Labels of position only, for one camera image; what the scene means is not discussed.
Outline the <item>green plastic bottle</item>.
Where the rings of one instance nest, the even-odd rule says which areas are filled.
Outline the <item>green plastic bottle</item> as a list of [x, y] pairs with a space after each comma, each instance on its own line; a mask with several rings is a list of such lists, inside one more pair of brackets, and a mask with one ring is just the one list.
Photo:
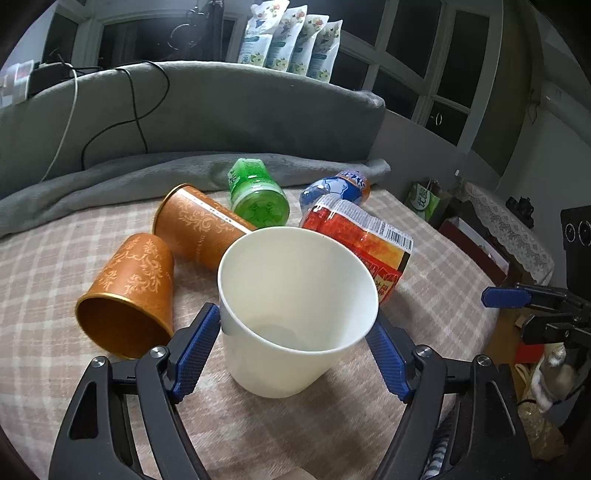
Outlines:
[[231, 210], [258, 228], [284, 226], [290, 203], [260, 159], [239, 158], [228, 171]]

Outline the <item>black power adapter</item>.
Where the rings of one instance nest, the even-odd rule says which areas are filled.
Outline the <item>black power adapter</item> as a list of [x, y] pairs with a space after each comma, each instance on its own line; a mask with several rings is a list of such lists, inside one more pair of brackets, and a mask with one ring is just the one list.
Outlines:
[[29, 76], [27, 97], [71, 79], [71, 68], [62, 63], [40, 64]]

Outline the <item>black light tripod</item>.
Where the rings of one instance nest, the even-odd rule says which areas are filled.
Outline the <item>black light tripod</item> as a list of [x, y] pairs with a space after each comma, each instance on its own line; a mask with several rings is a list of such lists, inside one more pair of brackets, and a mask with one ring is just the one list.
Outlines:
[[206, 1], [188, 10], [184, 22], [174, 27], [167, 45], [169, 60], [221, 61], [224, 1]]

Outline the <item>white power plugs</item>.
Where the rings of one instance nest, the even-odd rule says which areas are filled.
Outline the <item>white power plugs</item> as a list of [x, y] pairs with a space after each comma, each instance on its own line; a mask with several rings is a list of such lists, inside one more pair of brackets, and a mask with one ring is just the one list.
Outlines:
[[1, 74], [1, 108], [17, 105], [27, 100], [29, 80], [34, 70], [34, 64], [33, 60], [16, 63]]

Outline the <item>blue orange drink bottle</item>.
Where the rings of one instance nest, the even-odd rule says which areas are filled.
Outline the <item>blue orange drink bottle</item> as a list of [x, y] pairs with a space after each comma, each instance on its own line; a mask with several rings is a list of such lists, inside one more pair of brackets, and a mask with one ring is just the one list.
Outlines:
[[319, 179], [301, 192], [301, 213], [307, 213], [318, 198], [327, 194], [338, 194], [342, 199], [360, 205], [370, 196], [370, 180], [360, 171], [351, 169]]

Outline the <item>green white bag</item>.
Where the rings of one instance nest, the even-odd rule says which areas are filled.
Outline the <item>green white bag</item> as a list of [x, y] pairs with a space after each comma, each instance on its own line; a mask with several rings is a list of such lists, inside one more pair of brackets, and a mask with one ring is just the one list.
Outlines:
[[405, 205], [420, 218], [430, 221], [440, 203], [440, 198], [420, 183], [414, 183], [406, 197]]

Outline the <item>red orange snack packet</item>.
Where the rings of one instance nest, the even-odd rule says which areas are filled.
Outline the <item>red orange snack packet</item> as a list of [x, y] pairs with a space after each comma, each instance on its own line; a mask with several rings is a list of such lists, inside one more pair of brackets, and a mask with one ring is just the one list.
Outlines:
[[413, 253], [413, 238], [335, 193], [322, 195], [301, 227], [331, 237], [356, 254], [374, 279], [381, 304], [396, 289]]

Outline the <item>orange patterned tall can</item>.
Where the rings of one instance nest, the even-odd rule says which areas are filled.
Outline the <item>orange patterned tall can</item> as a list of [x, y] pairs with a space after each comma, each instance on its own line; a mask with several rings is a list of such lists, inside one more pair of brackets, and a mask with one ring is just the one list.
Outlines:
[[156, 210], [152, 233], [161, 238], [172, 253], [216, 271], [229, 246], [256, 230], [228, 208], [192, 185], [174, 187]]

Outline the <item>grey sofa back cushion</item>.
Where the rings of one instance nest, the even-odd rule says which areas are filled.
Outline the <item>grey sofa back cushion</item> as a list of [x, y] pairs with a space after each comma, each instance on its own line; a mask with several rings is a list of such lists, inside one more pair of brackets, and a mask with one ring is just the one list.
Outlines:
[[140, 63], [68, 80], [1, 111], [1, 192], [168, 152], [366, 159], [386, 107], [368, 91], [233, 63]]

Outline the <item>white green refill pouch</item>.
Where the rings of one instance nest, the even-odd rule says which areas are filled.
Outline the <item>white green refill pouch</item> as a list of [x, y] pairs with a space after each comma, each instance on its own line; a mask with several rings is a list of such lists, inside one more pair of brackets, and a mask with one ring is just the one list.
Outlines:
[[329, 83], [335, 65], [335, 58], [339, 53], [341, 34], [342, 20], [328, 22], [318, 33], [311, 53], [311, 61], [308, 64], [307, 76], [309, 78]]
[[297, 37], [304, 27], [304, 20], [308, 14], [308, 6], [301, 5], [288, 8], [276, 31], [273, 33], [273, 40], [266, 55], [266, 68], [280, 72], [286, 72], [290, 64], [291, 55], [294, 52]]
[[273, 35], [289, 5], [288, 0], [274, 0], [250, 6], [252, 15], [246, 23], [238, 64], [264, 66]]
[[312, 50], [315, 47], [315, 40], [329, 22], [329, 15], [308, 14], [304, 19], [304, 26], [295, 41], [294, 51], [291, 54], [290, 65], [287, 71], [296, 75], [305, 76], [308, 72], [308, 65], [311, 62]]

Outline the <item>lace covered side table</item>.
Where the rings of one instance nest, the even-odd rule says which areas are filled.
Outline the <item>lace covered side table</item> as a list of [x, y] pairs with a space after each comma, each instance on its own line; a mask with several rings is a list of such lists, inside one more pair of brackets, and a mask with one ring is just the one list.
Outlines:
[[494, 285], [550, 284], [555, 261], [549, 250], [486, 189], [457, 180], [437, 226]]

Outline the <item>orange patterned metal cup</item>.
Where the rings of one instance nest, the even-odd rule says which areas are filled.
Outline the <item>orange patterned metal cup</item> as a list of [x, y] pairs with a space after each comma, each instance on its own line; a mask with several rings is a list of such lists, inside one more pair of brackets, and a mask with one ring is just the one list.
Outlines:
[[173, 335], [173, 255], [159, 237], [128, 237], [75, 307], [84, 333], [128, 359], [165, 345]]

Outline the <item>white plastic cup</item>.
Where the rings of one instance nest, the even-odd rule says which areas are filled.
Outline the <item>white plastic cup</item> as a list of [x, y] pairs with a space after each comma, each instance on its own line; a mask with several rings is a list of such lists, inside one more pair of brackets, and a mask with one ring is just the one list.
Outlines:
[[299, 227], [264, 228], [232, 243], [217, 289], [226, 367], [264, 398], [307, 389], [366, 337], [379, 312], [362, 261]]

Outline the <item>grey rolled blanket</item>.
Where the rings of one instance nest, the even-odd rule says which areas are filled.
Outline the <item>grey rolled blanket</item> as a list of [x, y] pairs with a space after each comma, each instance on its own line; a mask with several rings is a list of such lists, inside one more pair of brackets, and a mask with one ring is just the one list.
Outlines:
[[109, 160], [8, 195], [1, 200], [1, 235], [24, 232], [80, 210], [161, 198], [183, 183], [202, 192], [222, 191], [228, 188], [228, 171], [239, 158], [262, 160], [282, 187], [311, 184], [343, 169], [358, 170], [372, 183], [391, 172], [382, 158], [335, 162], [277, 153], [142, 154]]

